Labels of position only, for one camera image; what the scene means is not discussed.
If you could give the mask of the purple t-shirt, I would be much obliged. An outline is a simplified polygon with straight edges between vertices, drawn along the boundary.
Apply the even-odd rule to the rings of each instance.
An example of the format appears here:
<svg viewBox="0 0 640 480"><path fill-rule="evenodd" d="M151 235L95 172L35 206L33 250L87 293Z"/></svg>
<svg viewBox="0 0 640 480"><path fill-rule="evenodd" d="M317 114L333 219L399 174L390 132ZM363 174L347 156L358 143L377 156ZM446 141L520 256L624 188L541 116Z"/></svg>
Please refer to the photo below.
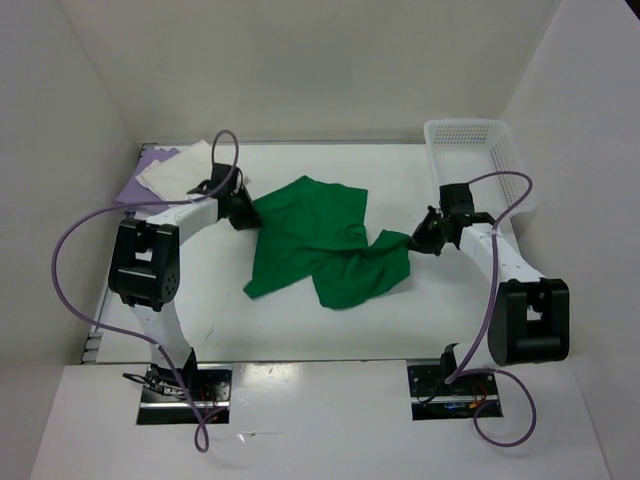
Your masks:
<svg viewBox="0 0 640 480"><path fill-rule="evenodd" d="M134 173L127 181L123 190L114 198L113 202L116 204L132 204L132 203L145 203L160 201L158 197L148 188L142 186L136 177L142 173L152 163L162 163L171 157L177 155L179 150L176 148L163 149L163 148L147 148L143 149Z"/></svg>

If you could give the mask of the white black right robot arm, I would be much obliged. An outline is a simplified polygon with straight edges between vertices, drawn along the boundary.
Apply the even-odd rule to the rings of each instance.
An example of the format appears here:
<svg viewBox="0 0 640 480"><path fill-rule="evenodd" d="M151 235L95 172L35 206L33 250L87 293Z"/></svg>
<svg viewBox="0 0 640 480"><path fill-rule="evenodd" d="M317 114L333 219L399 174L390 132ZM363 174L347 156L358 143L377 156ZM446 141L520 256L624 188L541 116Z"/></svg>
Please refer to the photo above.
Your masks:
<svg viewBox="0 0 640 480"><path fill-rule="evenodd" d="M481 369L560 362L570 350L570 291L562 279L533 268L487 213L442 212L432 206L409 240L417 253L440 255L454 246L489 282L476 337L445 348L439 382L460 393Z"/></svg>

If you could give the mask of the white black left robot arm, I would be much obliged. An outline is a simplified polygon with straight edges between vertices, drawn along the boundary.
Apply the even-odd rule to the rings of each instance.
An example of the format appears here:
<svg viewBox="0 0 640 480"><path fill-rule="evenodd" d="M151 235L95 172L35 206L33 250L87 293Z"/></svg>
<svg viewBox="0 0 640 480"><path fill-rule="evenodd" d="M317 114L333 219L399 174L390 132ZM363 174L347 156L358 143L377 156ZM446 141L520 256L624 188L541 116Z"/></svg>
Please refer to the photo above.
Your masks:
<svg viewBox="0 0 640 480"><path fill-rule="evenodd" d="M175 305L181 279L180 248L221 219L236 230L257 229L261 219L245 186L226 187L212 198L195 198L145 220L125 219L118 228L108 286L151 339L148 385L164 382L180 400L194 396L202 376L182 331Z"/></svg>

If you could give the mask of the green garment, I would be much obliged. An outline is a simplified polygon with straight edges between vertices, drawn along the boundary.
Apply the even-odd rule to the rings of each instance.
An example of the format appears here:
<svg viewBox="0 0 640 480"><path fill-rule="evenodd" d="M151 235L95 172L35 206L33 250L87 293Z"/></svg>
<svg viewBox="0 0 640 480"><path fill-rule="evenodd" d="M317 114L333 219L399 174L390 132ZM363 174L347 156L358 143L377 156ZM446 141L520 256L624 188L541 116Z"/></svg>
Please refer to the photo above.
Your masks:
<svg viewBox="0 0 640 480"><path fill-rule="evenodd" d="M262 220L245 294L258 299L312 279L322 307L345 310L389 293L411 273L409 236L368 241L368 191L302 176L262 196Z"/></svg>

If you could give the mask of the cream white t-shirt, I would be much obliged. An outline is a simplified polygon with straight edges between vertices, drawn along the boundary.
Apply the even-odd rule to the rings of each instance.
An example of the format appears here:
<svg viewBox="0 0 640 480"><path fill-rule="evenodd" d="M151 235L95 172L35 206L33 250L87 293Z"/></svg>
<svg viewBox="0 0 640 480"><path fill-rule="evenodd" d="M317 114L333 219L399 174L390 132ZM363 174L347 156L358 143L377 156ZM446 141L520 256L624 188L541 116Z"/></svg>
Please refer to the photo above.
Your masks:
<svg viewBox="0 0 640 480"><path fill-rule="evenodd" d="M135 180L161 200L184 200L211 175L212 146L201 140L161 162L154 160Z"/></svg>

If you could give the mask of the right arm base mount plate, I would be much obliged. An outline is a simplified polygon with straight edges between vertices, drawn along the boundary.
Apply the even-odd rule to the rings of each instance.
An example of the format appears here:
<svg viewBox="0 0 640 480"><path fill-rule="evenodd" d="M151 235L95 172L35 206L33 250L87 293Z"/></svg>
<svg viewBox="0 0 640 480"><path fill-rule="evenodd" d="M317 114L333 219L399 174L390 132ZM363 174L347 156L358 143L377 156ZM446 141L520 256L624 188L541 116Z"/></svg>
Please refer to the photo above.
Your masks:
<svg viewBox="0 0 640 480"><path fill-rule="evenodd" d="M503 416L497 384L490 374L462 377L447 385L435 360L408 362L406 369L413 421Z"/></svg>

